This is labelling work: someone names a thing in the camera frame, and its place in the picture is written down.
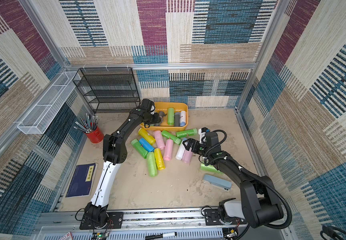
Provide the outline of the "plain light green roll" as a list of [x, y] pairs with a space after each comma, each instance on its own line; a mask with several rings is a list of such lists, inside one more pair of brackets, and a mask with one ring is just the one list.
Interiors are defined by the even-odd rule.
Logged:
[[168, 108], [168, 112], [167, 112], [167, 123], [169, 126], [173, 126], [174, 122], [175, 122], [175, 109], [170, 107]]

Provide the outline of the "grey trash bag roll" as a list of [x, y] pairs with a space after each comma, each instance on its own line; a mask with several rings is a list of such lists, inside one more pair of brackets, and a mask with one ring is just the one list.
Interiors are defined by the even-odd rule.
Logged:
[[181, 118], [181, 113], [180, 112], [175, 112], [174, 114], [174, 126], [179, 127], [180, 126], [180, 118]]

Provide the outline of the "fat green roll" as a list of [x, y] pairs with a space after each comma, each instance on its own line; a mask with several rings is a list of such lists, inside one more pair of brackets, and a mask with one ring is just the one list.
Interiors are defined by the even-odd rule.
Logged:
[[217, 170], [214, 166], [212, 165], [208, 165], [206, 166], [205, 164], [201, 164], [200, 165], [200, 169], [202, 171], [206, 171], [206, 172], [211, 172], [211, 173], [217, 173], [217, 174], [223, 174], [221, 171]]

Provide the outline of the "white roll red label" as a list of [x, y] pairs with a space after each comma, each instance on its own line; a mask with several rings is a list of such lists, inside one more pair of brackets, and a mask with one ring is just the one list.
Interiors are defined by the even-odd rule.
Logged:
[[184, 127], [187, 124], [187, 112], [181, 111], [180, 112], [180, 126]]

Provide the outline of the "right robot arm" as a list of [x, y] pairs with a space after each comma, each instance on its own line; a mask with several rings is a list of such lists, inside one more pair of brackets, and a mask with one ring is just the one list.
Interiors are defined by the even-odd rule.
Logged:
[[285, 198], [275, 189], [267, 176], [258, 176], [240, 165], [228, 152], [221, 149], [227, 139], [223, 130], [206, 132], [199, 141], [183, 141], [185, 149], [199, 155], [204, 165], [213, 166], [224, 173], [240, 189], [241, 212], [237, 217], [247, 221], [252, 228], [265, 226], [285, 229], [293, 220], [292, 210]]

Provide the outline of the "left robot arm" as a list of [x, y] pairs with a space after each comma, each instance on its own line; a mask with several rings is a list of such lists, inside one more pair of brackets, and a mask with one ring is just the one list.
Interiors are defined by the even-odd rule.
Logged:
[[128, 118], [116, 131], [104, 136], [102, 174], [91, 201], [84, 208], [80, 230], [99, 230], [109, 227], [107, 215], [109, 198], [116, 174], [127, 159], [126, 141], [140, 124], [151, 125], [161, 121], [159, 114], [154, 110], [154, 102], [142, 103], [130, 111]]

